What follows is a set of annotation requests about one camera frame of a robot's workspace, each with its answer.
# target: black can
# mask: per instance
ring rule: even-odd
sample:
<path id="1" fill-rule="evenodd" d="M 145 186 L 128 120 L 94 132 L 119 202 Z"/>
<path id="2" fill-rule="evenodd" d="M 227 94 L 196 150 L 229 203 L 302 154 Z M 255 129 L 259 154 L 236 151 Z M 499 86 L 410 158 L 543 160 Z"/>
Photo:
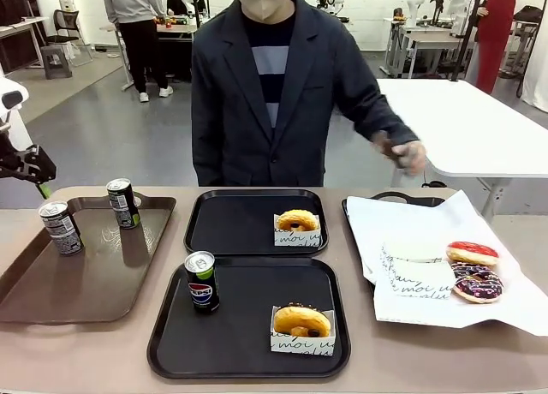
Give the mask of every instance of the black can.
<path id="1" fill-rule="evenodd" d="M 40 207 L 38 213 L 60 254 L 76 254 L 84 248 L 80 230 L 69 212 L 67 203 L 53 201 Z"/>
<path id="2" fill-rule="evenodd" d="M 185 269 L 194 309 L 199 313 L 212 313 L 219 307 L 215 257 L 206 251 L 197 251 L 185 259 Z"/>
<path id="3" fill-rule="evenodd" d="M 117 178 L 106 185 L 109 192 L 110 205 L 116 214 L 116 221 L 121 229 L 129 230 L 140 223 L 140 215 L 135 205 L 134 191 L 131 181 L 127 178 Z"/>

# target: can lid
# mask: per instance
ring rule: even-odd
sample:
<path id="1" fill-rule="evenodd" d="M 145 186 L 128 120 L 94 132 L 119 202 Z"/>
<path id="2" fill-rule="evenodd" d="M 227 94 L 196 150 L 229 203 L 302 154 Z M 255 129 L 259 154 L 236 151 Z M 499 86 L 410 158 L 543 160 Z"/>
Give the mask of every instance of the can lid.
<path id="1" fill-rule="evenodd" d="M 125 188 L 129 187 L 129 184 L 131 184 L 131 181 L 127 178 L 117 178 L 116 180 L 112 180 L 106 185 L 107 190 L 124 190 Z"/>
<path id="2" fill-rule="evenodd" d="M 196 274 L 210 270 L 215 264 L 215 257 L 207 251 L 197 251 L 185 259 L 185 268 Z"/>
<path id="3" fill-rule="evenodd" d="M 64 201 L 52 201 L 51 203 L 44 204 L 38 210 L 40 217 L 51 217 L 61 214 L 68 210 L 69 205 Z"/>

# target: gray sweatshirt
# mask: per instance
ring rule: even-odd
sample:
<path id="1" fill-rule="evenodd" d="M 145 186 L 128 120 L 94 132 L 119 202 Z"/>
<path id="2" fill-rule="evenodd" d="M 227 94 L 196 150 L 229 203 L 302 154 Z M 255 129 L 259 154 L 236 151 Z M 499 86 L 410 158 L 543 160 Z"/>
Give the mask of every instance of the gray sweatshirt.
<path id="1" fill-rule="evenodd" d="M 151 6 L 160 17 L 165 17 L 161 0 L 104 0 L 111 23 L 135 23 L 152 20 Z"/>

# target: blurred hand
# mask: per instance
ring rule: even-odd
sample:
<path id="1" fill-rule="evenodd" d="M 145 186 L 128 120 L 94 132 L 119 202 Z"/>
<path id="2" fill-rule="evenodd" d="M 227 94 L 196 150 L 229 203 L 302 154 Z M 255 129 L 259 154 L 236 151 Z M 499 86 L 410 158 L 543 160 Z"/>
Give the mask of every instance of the blurred hand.
<path id="1" fill-rule="evenodd" d="M 478 16 L 479 17 L 486 17 L 487 15 L 489 15 L 489 10 L 488 9 L 486 9 L 485 7 L 478 8 Z"/>
<path id="2" fill-rule="evenodd" d="M 379 131 L 372 137 L 372 142 L 379 152 L 392 160 L 396 167 L 403 169 L 405 174 L 416 176 L 425 169 L 426 149 L 420 141 L 394 146 L 388 133 Z"/>

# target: gray stool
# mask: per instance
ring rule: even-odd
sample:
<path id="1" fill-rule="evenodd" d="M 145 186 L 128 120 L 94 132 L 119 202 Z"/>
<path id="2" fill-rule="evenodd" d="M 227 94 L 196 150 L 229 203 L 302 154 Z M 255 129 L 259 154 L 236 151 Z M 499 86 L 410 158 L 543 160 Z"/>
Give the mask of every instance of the gray stool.
<path id="1" fill-rule="evenodd" d="M 46 45 L 40 47 L 40 53 L 42 53 L 42 60 L 44 61 L 46 79 L 67 79 L 72 77 L 72 70 L 69 67 L 62 46 Z M 55 56 L 59 59 L 59 63 L 55 62 Z"/>

